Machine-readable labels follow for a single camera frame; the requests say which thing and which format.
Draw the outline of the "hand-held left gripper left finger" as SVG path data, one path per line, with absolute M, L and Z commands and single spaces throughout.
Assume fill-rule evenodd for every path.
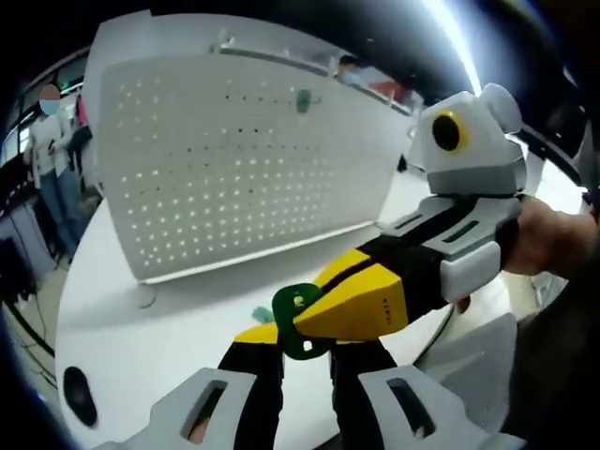
M 283 358 L 270 323 L 240 335 L 151 409 L 151 449 L 272 449 L 283 406 Z

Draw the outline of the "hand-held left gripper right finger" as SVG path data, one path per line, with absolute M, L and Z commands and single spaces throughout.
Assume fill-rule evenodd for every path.
M 331 349 L 332 404 L 344 449 L 520 449 L 487 432 L 464 402 L 418 368 L 399 367 L 379 340 Z

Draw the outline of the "person's right hand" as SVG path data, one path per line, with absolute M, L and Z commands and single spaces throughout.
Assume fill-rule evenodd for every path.
M 598 241 L 593 216 L 567 214 L 525 195 L 520 199 L 517 240 L 504 270 L 522 276 L 548 272 L 569 279 L 591 258 Z

